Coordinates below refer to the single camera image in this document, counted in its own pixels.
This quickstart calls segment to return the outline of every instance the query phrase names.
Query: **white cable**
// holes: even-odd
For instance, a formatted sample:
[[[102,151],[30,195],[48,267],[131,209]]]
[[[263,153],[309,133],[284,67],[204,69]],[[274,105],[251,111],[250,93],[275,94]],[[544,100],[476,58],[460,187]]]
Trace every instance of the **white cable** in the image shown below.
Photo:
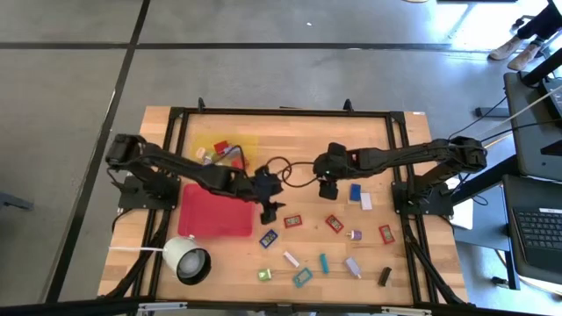
[[[151,248],[151,247],[114,247],[110,246],[110,250],[120,250],[120,251],[164,251],[162,248]]]
[[[479,138],[479,136],[481,136],[481,135],[483,135],[483,134],[485,134],[485,133],[492,132],[494,129],[496,129],[496,128],[500,127],[501,125],[503,125],[503,123],[505,123],[505,122],[507,122],[507,121],[509,121],[509,120],[511,120],[511,119],[516,118],[517,116],[519,116],[519,114],[521,114],[521,113],[527,111],[527,110],[530,109],[531,107],[535,106],[535,104],[538,104],[539,102],[543,101],[543,100],[544,100],[545,98],[547,98],[549,95],[551,95],[552,93],[554,93],[554,92],[560,90],[561,88],[562,88],[562,85],[560,85],[559,87],[557,87],[555,90],[552,90],[551,92],[549,92],[549,93],[545,94],[544,96],[540,97],[539,99],[537,99],[537,101],[533,102],[532,104],[529,104],[529,105],[525,106],[523,109],[521,109],[521,110],[520,110],[519,112],[517,112],[516,114],[510,116],[509,118],[506,118],[506,119],[502,120],[502,121],[500,122],[500,124],[498,124],[497,126],[494,126],[494,127],[490,128],[490,129],[488,129],[488,130],[486,130],[486,131],[484,131],[484,132],[482,132],[482,133],[476,135],[476,137],[474,137],[474,138],[477,139],[477,138]]]

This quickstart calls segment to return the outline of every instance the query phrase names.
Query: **white block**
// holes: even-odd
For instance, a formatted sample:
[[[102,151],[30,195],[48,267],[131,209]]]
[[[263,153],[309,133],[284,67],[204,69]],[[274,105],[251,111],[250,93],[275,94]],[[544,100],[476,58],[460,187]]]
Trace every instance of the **white block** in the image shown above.
[[[361,193],[361,209],[363,211],[372,210],[371,193]]]
[[[293,266],[295,266],[295,268],[299,267],[299,262],[297,261],[297,259],[295,259],[295,257],[293,257],[291,254],[289,254],[288,252],[284,252],[283,255],[285,256],[285,258],[287,258],[288,261],[290,261],[292,263]]]

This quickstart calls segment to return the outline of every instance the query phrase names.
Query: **laptop keyboard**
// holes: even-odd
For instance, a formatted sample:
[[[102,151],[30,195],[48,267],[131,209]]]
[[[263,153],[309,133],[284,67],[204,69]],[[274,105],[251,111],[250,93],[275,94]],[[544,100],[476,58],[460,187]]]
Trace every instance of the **laptop keyboard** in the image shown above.
[[[525,247],[562,251],[562,214],[516,211]]]

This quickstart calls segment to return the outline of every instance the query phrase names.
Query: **wooden tabletop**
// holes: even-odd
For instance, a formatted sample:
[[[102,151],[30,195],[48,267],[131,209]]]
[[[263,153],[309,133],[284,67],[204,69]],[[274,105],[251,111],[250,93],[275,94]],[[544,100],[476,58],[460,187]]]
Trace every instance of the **wooden tabletop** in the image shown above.
[[[149,106],[146,109],[140,134],[148,141],[161,145],[168,122],[169,107]],[[408,138],[412,145],[430,141],[428,121],[422,112],[406,112]],[[209,135],[229,134],[255,140],[256,156],[250,169],[261,166],[271,157],[282,155],[291,162],[311,162],[318,154],[326,152],[328,143],[339,142],[348,149],[378,147],[388,149],[385,121],[381,118],[327,118],[291,116],[246,115],[190,115],[184,146],[184,156],[191,157],[201,139]],[[172,146],[175,148],[177,136]],[[423,174],[433,163],[414,166],[416,174]],[[273,163],[272,171],[283,167]],[[310,166],[295,167],[290,183],[304,183],[313,178]],[[157,297],[162,299],[186,299],[209,301],[295,302],[295,303],[345,303],[345,304],[396,304],[412,303],[407,273],[400,219],[394,213],[390,183],[390,169],[367,179],[353,180],[361,184],[362,191],[371,193],[372,211],[362,211],[359,204],[348,201],[351,181],[338,181],[339,195],[336,201],[318,197],[318,184],[305,188],[285,190],[272,201],[287,206],[277,212],[277,221],[263,226],[256,208],[254,232],[248,238],[220,238],[196,240],[212,257],[213,267],[201,284],[181,284],[165,263],[162,265]],[[283,218],[300,214],[302,226],[286,229]],[[335,233],[324,220],[334,214],[344,225]],[[147,212],[134,210],[122,217],[115,227],[112,246],[138,247],[146,223]],[[179,211],[174,211],[168,238],[177,236]],[[467,299],[455,241],[449,224],[438,217],[426,216],[426,231],[431,259],[446,283],[462,299]],[[378,231],[379,226],[389,225],[396,242],[385,245]],[[267,249],[259,240],[273,228],[279,237]],[[350,241],[345,235],[351,229],[363,232],[361,241]],[[289,251],[300,262],[294,268],[284,257]],[[326,254],[329,274],[322,273],[320,254]],[[361,279],[352,276],[343,265],[348,257],[356,259],[362,270]],[[112,290],[137,259],[137,253],[112,251],[108,254],[99,294]],[[142,293],[148,291],[152,259],[146,269]],[[303,268],[313,272],[313,279],[298,289],[292,278]],[[386,287],[377,285],[384,267],[393,269]],[[418,263],[422,298],[428,300],[423,268]],[[257,278],[260,269],[271,269],[273,278],[261,282]]]

